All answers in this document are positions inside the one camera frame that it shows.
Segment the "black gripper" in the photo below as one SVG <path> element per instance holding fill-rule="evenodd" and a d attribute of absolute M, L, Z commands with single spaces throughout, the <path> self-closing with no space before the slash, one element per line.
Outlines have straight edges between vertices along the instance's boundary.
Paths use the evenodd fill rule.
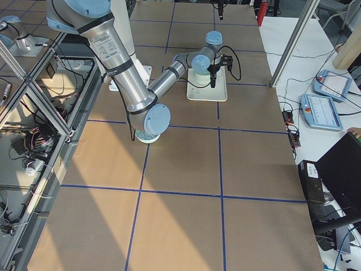
<path fill-rule="evenodd" d="M 207 68 L 208 72 L 210 73 L 210 86 L 211 88 L 214 88 L 216 85 L 217 80 L 217 72 L 219 71 L 221 67 L 221 62 L 210 64 L 210 66 Z"/>
<path fill-rule="evenodd" d="M 223 20 L 223 8 L 227 5 L 226 0 L 214 0 L 214 4 L 218 8 L 218 16 L 220 20 Z"/>

